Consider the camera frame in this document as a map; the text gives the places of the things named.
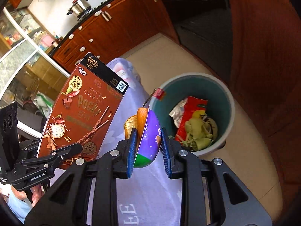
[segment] trash can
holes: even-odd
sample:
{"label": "trash can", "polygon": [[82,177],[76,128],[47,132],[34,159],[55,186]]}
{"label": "trash can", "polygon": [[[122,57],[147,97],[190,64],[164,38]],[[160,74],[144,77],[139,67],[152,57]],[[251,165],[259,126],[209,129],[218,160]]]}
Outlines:
{"label": "trash can", "polygon": [[177,132],[168,114],[181,100],[193,96],[208,100],[206,113],[216,122],[218,136],[208,148],[192,153],[201,156],[223,145],[232,129],[235,115],[234,99],[224,83],[208,74],[185,73],[168,80],[160,89],[161,96],[153,96],[149,108],[155,112],[160,126],[166,128],[168,135],[174,136]]}

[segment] beige floor tile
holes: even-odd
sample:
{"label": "beige floor tile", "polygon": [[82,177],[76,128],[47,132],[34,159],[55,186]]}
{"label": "beige floor tile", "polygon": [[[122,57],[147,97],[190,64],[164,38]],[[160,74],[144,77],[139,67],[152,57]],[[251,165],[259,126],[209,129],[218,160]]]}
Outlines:
{"label": "beige floor tile", "polygon": [[[210,74],[197,59],[164,36],[132,53],[127,60],[133,63],[148,93],[171,77],[182,73]],[[240,105],[237,102],[235,105],[234,126],[227,138],[226,146],[202,158],[223,159],[255,197],[261,199],[278,184],[277,172],[261,135]],[[276,215],[278,209],[282,208],[282,197],[276,194],[274,200],[269,195],[266,198],[274,203],[269,213]]]}
{"label": "beige floor tile", "polygon": [[235,103],[233,128],[220,150],[202,156],[206,160],[219,157],[236,173],[257,199],[276,183],[278,175],[273,159],[247,114]]}
{"label": "beige floor tile", "polygon": [[282,194],[281,194],[280,183],[277,183],[259,201],[266,209],[266,211],[269,213],[272,220],[275,222],[280,216],[282,210]]}
{"label": "beige floor tile", "polygon": [[182,73],[210,74],[192,55],[164,36],[133,53],[127,60],[139,72],[141,82],[149,94],[168,79]]}
{"label": "beige floor tile", "polygon": [[127,58],[130,55],[132,55],[133,53],[137,52],[139,49],[142,49],[143,47],[145,47],[146,45],[150,44],[151,42],[159,39],[160,37],[162,37],[163,35],[158,33],[154,36],[152,36],[151,38],[145,40],[144,42],[140,43],[139,45],[137,45],[136,47],[133,47],[130,51],[127,51],[124,55],[121,56],[121,58]]}

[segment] lavender cloth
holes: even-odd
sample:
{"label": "lavender cloth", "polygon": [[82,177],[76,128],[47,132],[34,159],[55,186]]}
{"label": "lavender cloth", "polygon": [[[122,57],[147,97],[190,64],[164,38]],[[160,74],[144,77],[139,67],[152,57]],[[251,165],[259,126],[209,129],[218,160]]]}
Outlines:
{"label": "lavender cloth", "polygon": [[[98,156],[115,149],[118,142],[125,139],[124,122],[137,113],[148,98],[132,64],[116,58],[107,65],[129,83],[104,138]],[[63,170],[56,169],[53,183]],[[87,224],[91,225],[91,213],[95,179],[93,181],[88,206]],[[182,180],[170,180],[164,170],[162,153],[159,152],[152,164],[144,168],[134,168],[132,178],[117,180],[117,207],[119,225],[177,226],[181,213]]]}

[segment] brown snack box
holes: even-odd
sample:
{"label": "brown snack box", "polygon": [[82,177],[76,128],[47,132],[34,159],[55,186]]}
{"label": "brown snack box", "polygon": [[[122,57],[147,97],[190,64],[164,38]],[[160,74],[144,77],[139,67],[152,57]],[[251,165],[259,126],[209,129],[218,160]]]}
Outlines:
{"label": "brown snack box", "polygon": [[38,157],[80,143],[81,154],[62,162],[67,169],[77,158],[96,159],[110,122],[128,88],[115,72],[88,53],[76,66],[57,97],[40,141]]}

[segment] pressure cooker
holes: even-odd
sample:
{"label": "pressure cooker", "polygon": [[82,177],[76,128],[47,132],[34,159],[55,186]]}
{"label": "pressure cooker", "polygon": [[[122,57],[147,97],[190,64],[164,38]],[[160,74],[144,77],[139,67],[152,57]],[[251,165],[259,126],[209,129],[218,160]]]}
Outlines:
{"label": "pressure cooker", "polygon": [[88,3],[88,0],[74,0],[72,3],[73,5],[69,8],[67,15],[73,13],[77,18],[80,18],[91,10],[91,5]]}

